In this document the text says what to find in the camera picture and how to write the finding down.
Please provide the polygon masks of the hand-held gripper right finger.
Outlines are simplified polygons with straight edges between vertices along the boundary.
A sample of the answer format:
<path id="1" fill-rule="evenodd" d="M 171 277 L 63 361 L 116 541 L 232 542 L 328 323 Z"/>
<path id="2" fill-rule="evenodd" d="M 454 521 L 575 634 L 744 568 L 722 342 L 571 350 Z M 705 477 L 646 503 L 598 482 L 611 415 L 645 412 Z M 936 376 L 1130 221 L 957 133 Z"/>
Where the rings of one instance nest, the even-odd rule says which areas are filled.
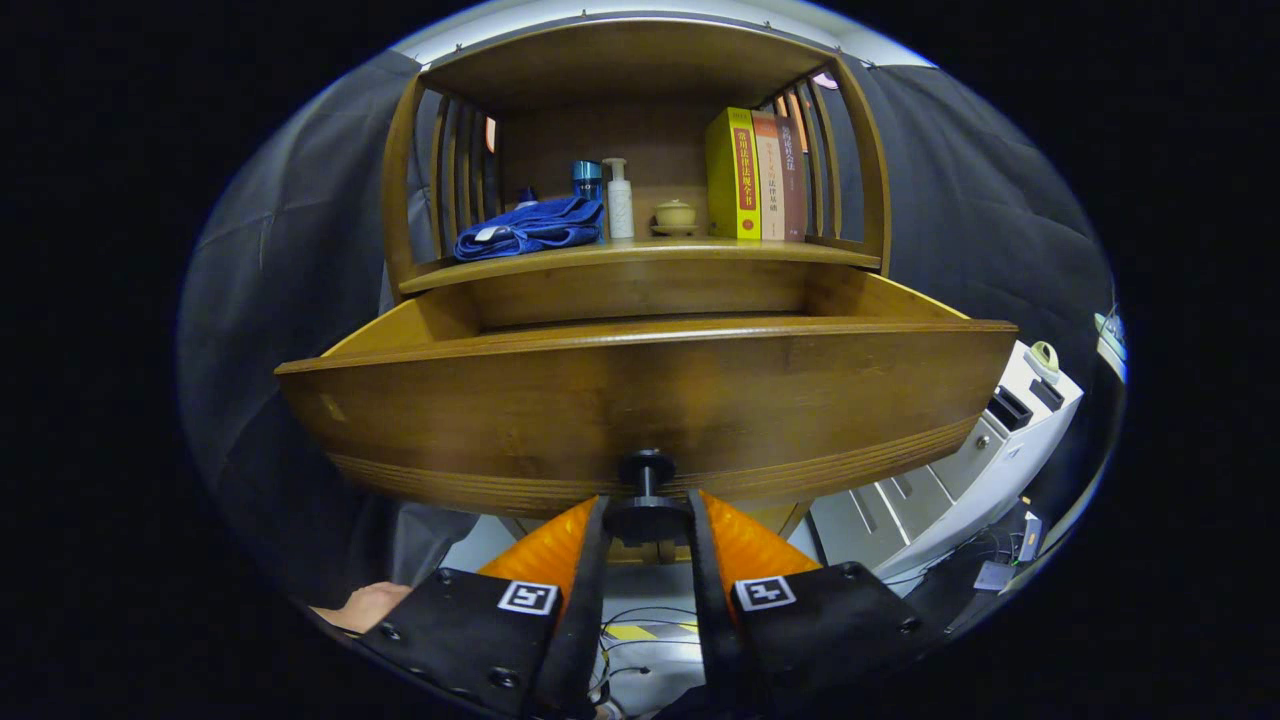
<path id="1" fill-rule="evenodd" d="M 687 495 L 707 688 L 751 716 L 851 712 L 943 641 L 859 562 L 823 566 L 701 489 Z"/>

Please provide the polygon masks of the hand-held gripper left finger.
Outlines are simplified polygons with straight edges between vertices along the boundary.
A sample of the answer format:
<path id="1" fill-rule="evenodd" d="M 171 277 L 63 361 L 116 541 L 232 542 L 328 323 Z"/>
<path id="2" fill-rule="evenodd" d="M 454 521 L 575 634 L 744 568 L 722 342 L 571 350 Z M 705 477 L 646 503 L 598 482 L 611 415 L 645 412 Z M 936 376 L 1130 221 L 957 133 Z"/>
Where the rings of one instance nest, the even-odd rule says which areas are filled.
<path id="1" fill-rule="evenodd" d="M 593 717 L 609 503 L 582 501 L 479 571 L 436 569 L 358 652 L 474 717 Z"/>

